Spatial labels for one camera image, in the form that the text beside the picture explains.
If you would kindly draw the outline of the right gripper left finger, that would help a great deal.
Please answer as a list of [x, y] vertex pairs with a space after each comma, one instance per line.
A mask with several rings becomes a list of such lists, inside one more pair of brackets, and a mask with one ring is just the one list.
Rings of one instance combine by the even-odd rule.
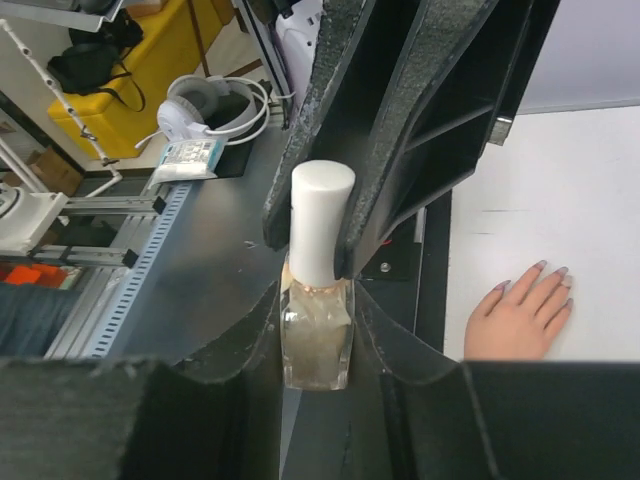
[[167, 479], [275, 479], [281, 360], [278, 286], [234, 326], [167, 370]]

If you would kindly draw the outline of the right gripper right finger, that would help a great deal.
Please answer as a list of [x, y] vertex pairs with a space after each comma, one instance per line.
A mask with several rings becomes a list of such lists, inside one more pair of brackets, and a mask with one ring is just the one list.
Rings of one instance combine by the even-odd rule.
[[355, 285], [352, 461], [356, 479], [427, 479], [438, 446], [428, 388], [454, 368]]

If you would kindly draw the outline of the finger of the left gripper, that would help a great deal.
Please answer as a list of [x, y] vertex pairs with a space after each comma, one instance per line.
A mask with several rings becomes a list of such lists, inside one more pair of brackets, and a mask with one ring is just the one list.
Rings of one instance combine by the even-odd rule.
[[394, 228], [471, 175], [513, 119], [556, 1], [422, 1], [390, 76], [335, 248], [353, 278]]
[[264, 203], [263, 239], [273, 250], [289, 243], [291, 173], [309, 158], [374, 7], [373, 1], [324, 3], [310, 82]]

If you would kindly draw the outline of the beige nail polish bottle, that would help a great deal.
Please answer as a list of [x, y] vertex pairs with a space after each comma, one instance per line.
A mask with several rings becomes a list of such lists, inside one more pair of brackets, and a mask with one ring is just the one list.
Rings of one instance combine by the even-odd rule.
[[280, 342], [288, 388], [336, 391], [347, 386], [354, 336], [355, 282], [327, 288], [299, 282], [285, 260], [280, 277]]

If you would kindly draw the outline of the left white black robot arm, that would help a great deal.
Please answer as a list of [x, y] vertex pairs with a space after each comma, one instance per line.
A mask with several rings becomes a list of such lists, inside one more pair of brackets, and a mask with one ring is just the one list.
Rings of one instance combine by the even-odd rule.
[[348, 165], [356, 185], [334, 271], [352, 278], [402, 221], [503, 141], [555, 1], [300, 1], [275, 31], [295, 114], [265, 203], [266, 244], [289, 244], [291, 174]]

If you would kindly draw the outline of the mannequin hand with painted nails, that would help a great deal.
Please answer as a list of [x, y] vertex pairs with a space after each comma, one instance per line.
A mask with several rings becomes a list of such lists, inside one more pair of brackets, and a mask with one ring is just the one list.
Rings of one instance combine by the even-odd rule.
[[468, 361], [540, 361], [550, 351], [573, 310], [573, 278], [561, 267], [531, 266], [514, 283], [494, 287], [471, 313], [463, 358]]

